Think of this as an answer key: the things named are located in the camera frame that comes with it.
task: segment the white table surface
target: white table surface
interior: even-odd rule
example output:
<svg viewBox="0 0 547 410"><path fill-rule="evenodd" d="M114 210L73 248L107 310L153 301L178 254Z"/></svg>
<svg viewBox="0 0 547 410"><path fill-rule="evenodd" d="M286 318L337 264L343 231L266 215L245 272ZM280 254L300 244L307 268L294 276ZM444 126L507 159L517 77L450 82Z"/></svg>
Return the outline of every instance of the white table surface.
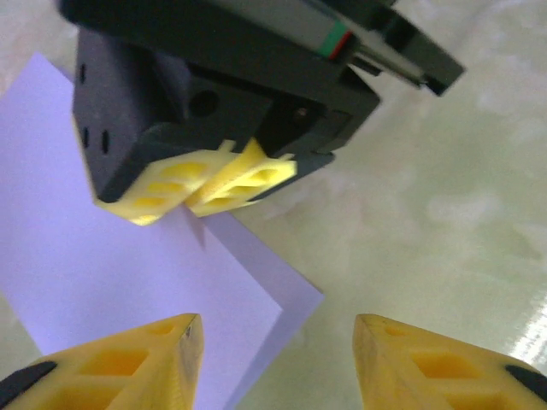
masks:
<svg viewBox="0 0 547 410"><path fill-rule="evenodd" d="M547 372L547 2L400 0L468 72L383 105L322 170L235 212L326 294L241 409L362 408L353 320L377 313ZM50 0L0 3L0 93L33 52L71 70ZM37 355L0 300L0 375Z"/></svg>

